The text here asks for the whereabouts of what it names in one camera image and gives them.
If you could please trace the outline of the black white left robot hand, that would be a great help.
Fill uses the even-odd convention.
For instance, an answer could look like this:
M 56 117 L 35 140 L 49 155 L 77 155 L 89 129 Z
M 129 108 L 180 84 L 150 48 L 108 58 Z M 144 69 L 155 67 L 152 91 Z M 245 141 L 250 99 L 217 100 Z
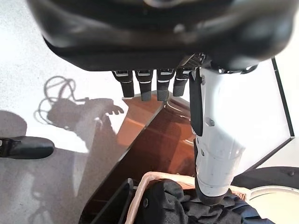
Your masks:
M 234 178 L 244 144 L 228 131 L 234 100 L 227 83 L 287 45 L 296 0 L 29 0 L 50 50 L 87 71 L 112 71 L 125 97 L 150 96 L 153 71 L 189 80 L 196 134 L 195 188 L 218 204 Z

